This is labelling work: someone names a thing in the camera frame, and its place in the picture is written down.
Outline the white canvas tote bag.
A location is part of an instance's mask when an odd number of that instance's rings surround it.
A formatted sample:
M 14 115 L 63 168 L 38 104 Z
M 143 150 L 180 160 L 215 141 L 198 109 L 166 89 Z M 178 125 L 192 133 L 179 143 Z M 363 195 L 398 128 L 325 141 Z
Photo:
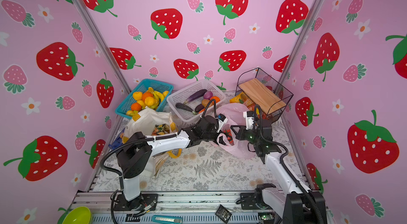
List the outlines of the white canvas tote bag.
M 136 132 L 141 132 L 145 136 L 152 136 L 152 132 L 156 125 L 168 124 L 171 128 L 170 133 L 178 132 L 178 127 L 174 123 L 171 113 L 156 112 L 150 108 L 146 108 L 134 115 L 127 123 L 123 132 L 123 143 L 127 143 L 129 138 Z M 142 176 L 157 177 L 160 168 L 169 158 L 168 150 L 162 153 L 152 153 Z

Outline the brown potato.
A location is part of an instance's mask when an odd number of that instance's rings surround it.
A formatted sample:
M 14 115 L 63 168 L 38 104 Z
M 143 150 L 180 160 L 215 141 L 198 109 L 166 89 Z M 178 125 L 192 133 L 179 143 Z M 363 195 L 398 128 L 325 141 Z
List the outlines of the brown potato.
M 206 107 L 206 106 L 208 105 L 208 103 L 209 103 L 209 100 L 208 100 L 208 99 L 203 99 L 202 102 L 201 102 L 201 104 L 203 105 L 203 107 Z

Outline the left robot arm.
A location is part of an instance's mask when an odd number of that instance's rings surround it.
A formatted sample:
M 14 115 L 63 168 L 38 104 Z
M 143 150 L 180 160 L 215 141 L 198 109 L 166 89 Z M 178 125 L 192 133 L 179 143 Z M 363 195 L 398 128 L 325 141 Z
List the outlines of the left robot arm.
M 120 191 L 125 200 L 131 202 L 141 196 L 139 176 L 151 157 L 174 149 L 191 148 L 203 141 L 216 142 L 227 122 L 228 118 L 223 114 L 207 115 L 177 133 L 145 136 L 136 132 L 127 143 L 106 154 L 100 160 L 100 168 L 119 176 Z

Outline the black yellow snack bag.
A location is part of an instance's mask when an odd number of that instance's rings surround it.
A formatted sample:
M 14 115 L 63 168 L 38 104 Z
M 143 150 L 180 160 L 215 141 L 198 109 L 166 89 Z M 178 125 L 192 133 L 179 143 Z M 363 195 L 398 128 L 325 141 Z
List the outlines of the black yellow snack bag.
M 152 136 L 162 136 L 166 134 L 170 134 L 171 128 L 168 124 L 160 124 L 154 127 L 152 132 Z

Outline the red tomato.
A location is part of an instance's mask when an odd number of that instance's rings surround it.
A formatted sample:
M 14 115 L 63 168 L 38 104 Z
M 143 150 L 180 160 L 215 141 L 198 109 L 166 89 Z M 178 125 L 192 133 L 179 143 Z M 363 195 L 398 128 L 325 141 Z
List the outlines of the red tomato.
M 223 131 L 223 133 L 226 135 L 226 138 L 227 138 L 227 141 L 229 142 L 229 144 L 233 146 L 234 141 L 233 141 L 231 130 L 230 129 L 225 130 L 225 131 Z

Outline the pink plastic grocery bag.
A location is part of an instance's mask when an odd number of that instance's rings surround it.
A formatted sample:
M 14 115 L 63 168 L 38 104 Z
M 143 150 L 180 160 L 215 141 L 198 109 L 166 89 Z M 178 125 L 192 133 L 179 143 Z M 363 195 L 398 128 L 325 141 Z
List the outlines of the pink plastic grocery bag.
M 243 113 L 247 111 L 249 111 L 249 109 L 245 105 L 238 103 L 230 103 L 221 107 L 216 107 L 217 114 L 223 114 L 227 118 L 227 122 L 223 126 L 221 132 L 223 133 L 223 131 L 231 129 L 231 125 L 245 125 Z M 229 144 L 224 133 L 218 137 L 219 145 L 216 145 L 213 142 L 211 142 L 211 144 L 214 147 L 222 149 L 237 158 L 251 159 L 256 156 L 255 153 L 249 152 L 247 141 L 238 141 L 232 131 L 231 133 L 234 141 L 233 146 Z

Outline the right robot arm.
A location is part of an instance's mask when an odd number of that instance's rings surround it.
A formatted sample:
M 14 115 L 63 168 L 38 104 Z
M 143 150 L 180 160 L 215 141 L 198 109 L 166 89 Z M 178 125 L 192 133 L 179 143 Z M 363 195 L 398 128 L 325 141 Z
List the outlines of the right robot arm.
M 276 224 L 326 224 L 325 199 L 320 192 L 311 190 L 300 181 L 285 164 L 288 148 L 272 141 L 264 133 L 272 127 L 262 122 L 255 111 L 243 112 L 246 125 L 232 125 L 237 140 L 247 141 L 256 155 L 276 178 L 280 190 L 272 184 L 258 185 L 254 192 L 256 204 L 269 207 L 275 212 Z

